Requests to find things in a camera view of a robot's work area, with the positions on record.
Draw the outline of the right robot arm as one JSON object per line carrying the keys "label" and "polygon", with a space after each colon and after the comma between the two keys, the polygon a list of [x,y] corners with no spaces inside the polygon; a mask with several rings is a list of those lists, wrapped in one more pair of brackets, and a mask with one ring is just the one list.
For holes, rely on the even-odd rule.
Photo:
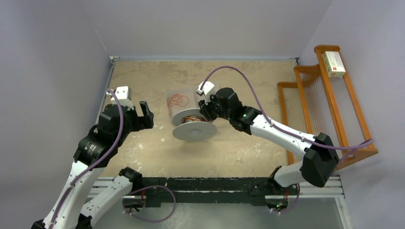
{"label": "right robot arm", "polygon": [[338,165],[338,155],[331,138],[325,134],[307,134],[270,120],[263,112],[242,105],[232,88],[197,89],[202,97],[198,102],[200,112],[209,121],[228,120],[237,131],[269,140],[295,154],[301,162],[275,169],[268,188],[280,194],[288,186],[308,182],[324,187]]}

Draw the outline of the grey plastic cable spool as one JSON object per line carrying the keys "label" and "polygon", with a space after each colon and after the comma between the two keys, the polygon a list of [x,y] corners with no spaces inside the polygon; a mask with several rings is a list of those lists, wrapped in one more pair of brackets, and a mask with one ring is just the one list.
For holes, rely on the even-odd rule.
{"label": "grey plastic cable spool", "polygon": [[203,141],[216,133],[217,127],[211,121],[191,117],[186,117],[183,124],[175,125],[172,132],[175,138],[187,142]]}

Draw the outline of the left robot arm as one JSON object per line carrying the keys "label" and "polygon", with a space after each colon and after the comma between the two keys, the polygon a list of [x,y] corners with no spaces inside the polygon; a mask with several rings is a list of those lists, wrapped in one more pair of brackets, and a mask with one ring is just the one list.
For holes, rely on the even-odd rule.
{"label": "left robot arm", "polygon": [[115,202],[125,194],[137,195],[143,188],[142,174],[126,167],[102,192],[88,201],[94,183],[131,132],[152,129],[154,114],[146,101],[140,103],[143,116],[134,107],[109,104],[98,124],[80,140],[68,180],[56,204],[33,229],[92,229]]}

